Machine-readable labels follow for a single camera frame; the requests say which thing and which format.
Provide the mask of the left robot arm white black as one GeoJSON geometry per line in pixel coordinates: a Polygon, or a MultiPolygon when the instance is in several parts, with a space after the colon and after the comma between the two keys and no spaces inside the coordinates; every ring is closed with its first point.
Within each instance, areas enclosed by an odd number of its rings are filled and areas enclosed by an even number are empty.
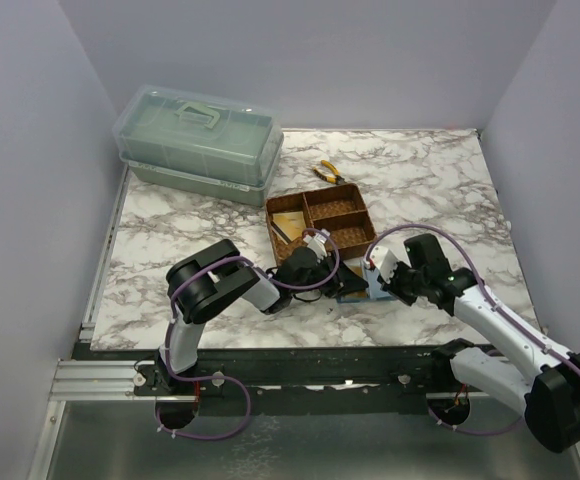
{"type": "Polygon", "coordinates": [[[326,238],[307,237],[281,265],[263,271],[240,254],[229,239],[179,261],[166,274],[172,319],[159,347],[164,375],[182,375],[195,366],[205,324],[243,299],[270,315],[285,309],[301,292],[334,298],[359,293],[368,282],[353,272],[326,238]]]}

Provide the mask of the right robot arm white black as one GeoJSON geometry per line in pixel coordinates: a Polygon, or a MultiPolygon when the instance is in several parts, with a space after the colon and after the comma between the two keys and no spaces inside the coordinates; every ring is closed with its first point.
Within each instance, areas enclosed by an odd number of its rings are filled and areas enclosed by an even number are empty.
{"type": "Polygon", "coordinates": [[[473,386],[522,416],[535,439],[561,453],[580,442],[580,352],[550,339],[500,301],[474,264],[454,269],[438,241],[443,231],[425,227],[405,241],[408,256],[373,243],[364,261],[382,290],[411,306],[424,298],[469,325],[496,350],[494,357],[468,341],[446,344],[437,379],[473,386]]]}

